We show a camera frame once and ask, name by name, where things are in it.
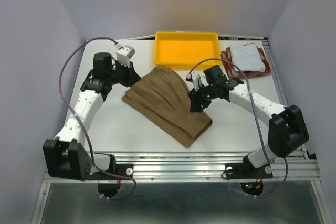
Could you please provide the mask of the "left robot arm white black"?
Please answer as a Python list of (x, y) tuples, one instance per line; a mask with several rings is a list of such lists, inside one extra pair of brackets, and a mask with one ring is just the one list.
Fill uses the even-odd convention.
[(131, 87), (140, 76), (135, 72), (131, 61), (135, 51), (125, 46), (116, 52), (96, 53), (93, 69), (89, 71), (80, 87), (79, 96), (71, 115), (54, 139), (47, 139), (43, 145), (48, 174), (51, 177), (87, 180), (95, 167), (93, 151), (87, 152), (85, 143), (89, 127), (106, 101), (113, 85)]

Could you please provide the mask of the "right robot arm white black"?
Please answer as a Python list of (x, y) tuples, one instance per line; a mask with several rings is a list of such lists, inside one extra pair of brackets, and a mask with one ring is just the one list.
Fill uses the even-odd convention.
[(296, 105), (285, 106), (268, 100), (251, 90), (248, 82), (227, 78), (218, 65), (204, 70), (201, 76), (189, 72), (186, 80), (193, 84), (188, 93), (192, 113), (202, 112), (214, 99), (224, 99), (250, 112), (256, 122), (268, 126), (267, 142), (245, 156), (240, 163), (227, 163), (226, 179), (256, 178), (277, 158), (286, 158), (309, 140), (303, 114)]

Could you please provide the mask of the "brown skirt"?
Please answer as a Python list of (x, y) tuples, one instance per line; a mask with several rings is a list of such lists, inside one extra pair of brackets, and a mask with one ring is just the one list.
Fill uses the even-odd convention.
[(175, 71), (156, 66), (125, 92), (122, 101), (188, 148), (212, 125), (205, 112), (190, 112), (188, 92)]

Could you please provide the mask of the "white skirt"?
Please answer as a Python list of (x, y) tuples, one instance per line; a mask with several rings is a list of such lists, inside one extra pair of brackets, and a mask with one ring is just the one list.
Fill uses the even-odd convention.
[(238, 67), (234, 67), (235, 71), (264, 72), (266, 70), (256, 44), (231, 45), (230, 52), (232, 63)]

